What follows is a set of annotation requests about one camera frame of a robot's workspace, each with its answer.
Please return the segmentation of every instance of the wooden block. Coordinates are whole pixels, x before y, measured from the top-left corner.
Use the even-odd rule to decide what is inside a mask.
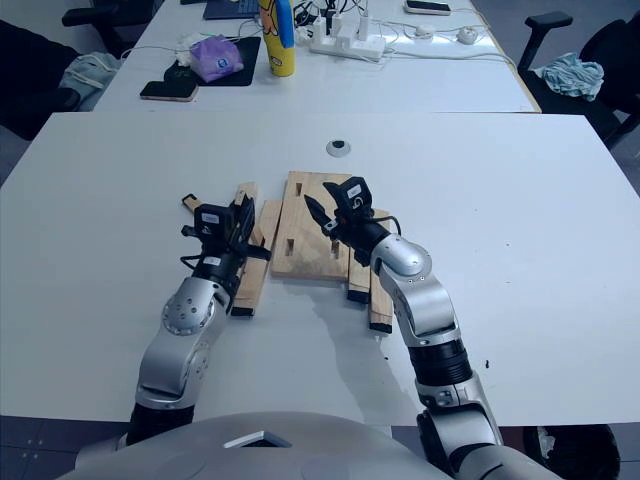
[[[202,202],[198,200],[198,197],[196,197],[193,193],[190,193],[182,199],[182,204],[187,207],[191,211],[191,213],[193,213],[201,203]]]
[[[358,303],[369,303],[369,287],[371,285],[369,267],[363,267],[354,258],[354,250],[349,249],[349,283],[347,300]]]
[[[271,272],[286,277],[346,280],[349,249],[331,242],[311,218],[304,201],[310,195],[320,202],[327,215],[336,208],[323,182],[343,183],[351,175],[289,172],[282,204],[282,216],[271,259]]]
[[[258,220],[258,225],[264,235],[263,247],[271,250],[276,238],[278,221],[282,202],[280,200],[267,200],[262,207],[262,213]],[[231,315],[233,316],[253,316],[258,303],[262,286],[267,274],[269,262],[259,258],[248,258],[244,267],[244,274],[240,281],[240,288],[236,294]]]
[[[253,202],[255,204],[256,211],[258,210],[257,201],[258,201],[258,185],[256,182],[247,182],[241,183],[238,185],[238,189],[236,190],[236,197],[233,201],[236,205],[241,205],[244,197],[247,196],[249,198],[253,198]],[[262,234],[262,230],[260,229],[259,222],[257,221],[251,231],[251,243],[253,245],[262,246],[264,242],[264,235]]]
[[[386,217],[389,212],[376,210],[375,217]],[[385,228],[389,228],[389,221],[381,222]],[[370,270],[371,275],[371,303],[369,304],[369,328],[384,333],[391,333],[393,320],[393,304],[389,294],[380,285],[380,279]]]

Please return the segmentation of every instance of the blue cloth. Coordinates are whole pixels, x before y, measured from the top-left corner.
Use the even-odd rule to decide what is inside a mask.
[[[78,111],[90,112],[118,73],[120,60],[108,53],[93,52],[77,57],[67,67],[60,88],[72,88],[80,94]]]
[[[584,97],[593,102],[604,78],[602,66],[596,62],[583,62],[577,53],[565,53],[549,65],[533,70],[549,88],[561,95]]]

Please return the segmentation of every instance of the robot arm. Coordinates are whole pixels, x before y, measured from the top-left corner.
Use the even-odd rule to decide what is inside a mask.
[[[447,291],[429,253],[391,234],[373,218],[371,193],[361,177],[325,183],[336,201],[335,219],[313,198],[305,200],[325,235],[354,249],[391,296],[425,406],[420,438],[430,463],[464,479],[558,478],[516,450],[503,447],[478,374],[469,364]]]
[[[202,242],[202,252],[181,259],[193,274],[165,304],[142,359],[127,445],[193,420],[209,351],[224,329],[246,259],[270,256],[247,243],[254,218],[253,200],[245,197],[241,205],[200,205],[194,226],[183,227],[183,235]]]

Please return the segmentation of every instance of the desk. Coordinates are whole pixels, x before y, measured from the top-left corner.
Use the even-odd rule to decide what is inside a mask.
[[[181,197],[226,203],[256,180],[259,201],[279,198],[297,169],[364,175],[374,206],[429,249],[500,425],[639,421],[640,200],[586,120],[405,120],[54,115],[0,191],[0,413],[126,421],[188,274],[178,257],[199,251],[179,233],[192,221]],[[330,157],[334,138],[351,153]],[[229,321],[210,365],[196,418],[308,410],[414,425],[421,409],[397,325],[368,330],[336,283],[268,278],[258,314]]]
[[[401,0],[370,0],[373,18],[429,23],[438,29],[481,24],[472,12],[453,12],[450,17],[409,15]],[[472,8],[468,0],[453,0],[451,7]],[[140,38],[138,46],[175,48],[179,36],[193,32],[237,35],[240,20],[202,20],[204,4],[180,5],[166,0]],[[351,13],[356,21],[355,10]],[[242,33],[255,31],[247,25]],[[387,27],[387,41],[396,35]],[[428,55],[463,56],[497,52],[491,35],[476,45],[455,42],[455,33],[433,41],[412,41],[404,35],[394,43],[398,50]],[[271,74],[264,42],[249,87],[201,88],[189,104],[140,100],[139,93],[150,80],[162,80],[173,63],[172,52],[134,50],[108,87],[95,111],[221,111],[322,113],[426,113],[426,112],[534,112],[539,111],[515,72],[502,60],[420,60],[394,58],[387,65],[329,57],[296,50],[296,73],[289,78]]]

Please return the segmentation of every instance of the smartphone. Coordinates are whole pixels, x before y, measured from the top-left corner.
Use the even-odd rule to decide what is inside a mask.
[[[405,0],[404,10],[407,13],[422,15],[451,15],[451,8],[446,3],[422,2],[420,0]]]
[[[167,100],[171,102],[190,102],[196,96],[198,84],[190,78],[181,78],[169,82],[149,82],[140,92],[144,100]]]

